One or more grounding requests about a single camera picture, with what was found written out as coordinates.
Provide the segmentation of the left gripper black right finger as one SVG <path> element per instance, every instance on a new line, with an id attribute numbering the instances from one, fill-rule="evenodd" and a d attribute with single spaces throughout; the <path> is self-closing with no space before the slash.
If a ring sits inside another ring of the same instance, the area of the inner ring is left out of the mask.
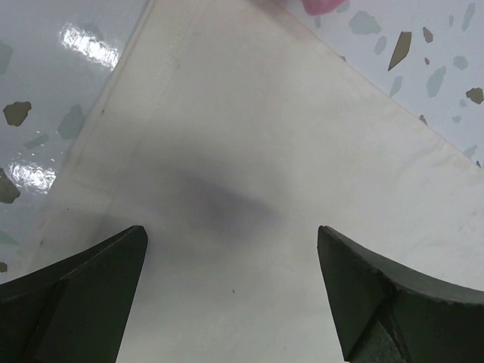
<path id="1" fill-rule="evenodd" d="M 346 362 L 481 362 L 483 293 L 415 271 L 328 226 L 318 258 Z"/>

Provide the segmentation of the cream t shirt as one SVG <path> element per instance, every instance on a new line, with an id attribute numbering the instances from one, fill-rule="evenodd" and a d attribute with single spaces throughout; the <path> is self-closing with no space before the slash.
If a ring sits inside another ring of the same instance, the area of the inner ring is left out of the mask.
<path id="1" fill-rule="evenodd" d="M 270 1 L 158 1 L 48 195 L 30 269 L 131 225 L 121 362 L 341 362 L 329 226 L 483 288 L 483 173 Z"/>

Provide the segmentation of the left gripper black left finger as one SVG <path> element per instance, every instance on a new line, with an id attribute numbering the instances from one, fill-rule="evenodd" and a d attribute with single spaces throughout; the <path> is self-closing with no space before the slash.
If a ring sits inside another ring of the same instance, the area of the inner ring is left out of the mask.
<path id="1" fill-rule="evenodd" d="M 115 362 L 147 251 L 132 226 L 1 285 L 3 362 Z"/>

